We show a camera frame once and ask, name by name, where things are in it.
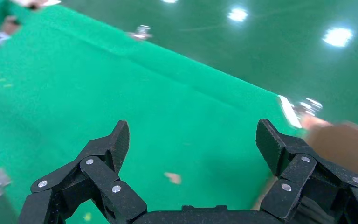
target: brown cardboard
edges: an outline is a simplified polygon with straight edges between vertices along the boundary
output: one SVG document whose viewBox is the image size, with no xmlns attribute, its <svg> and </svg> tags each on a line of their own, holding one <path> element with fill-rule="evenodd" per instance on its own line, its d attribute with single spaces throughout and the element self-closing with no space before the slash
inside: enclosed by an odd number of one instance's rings
<svg viewBox="0 0 358 224">
<path fill-rule="evenodd" d="M 358 125 L 315 127 L 305 141 L 321 157 L 358 173 Z"/>
</svg>

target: yellow mark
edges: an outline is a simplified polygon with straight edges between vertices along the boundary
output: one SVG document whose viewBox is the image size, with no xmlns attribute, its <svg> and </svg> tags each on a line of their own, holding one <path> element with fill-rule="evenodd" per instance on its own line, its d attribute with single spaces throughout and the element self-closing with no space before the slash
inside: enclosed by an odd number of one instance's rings
<svg viewBox="0 0 358 224">
<path fill-rule="evenodd" d="M 91 220 L 91 213 L 90 212 L 87 212 L 85 215 L 84 215 L 84 220 L 86 221 L 86 222 L 88 222 L 88 221 L 90 221 Z"/>
</svg>

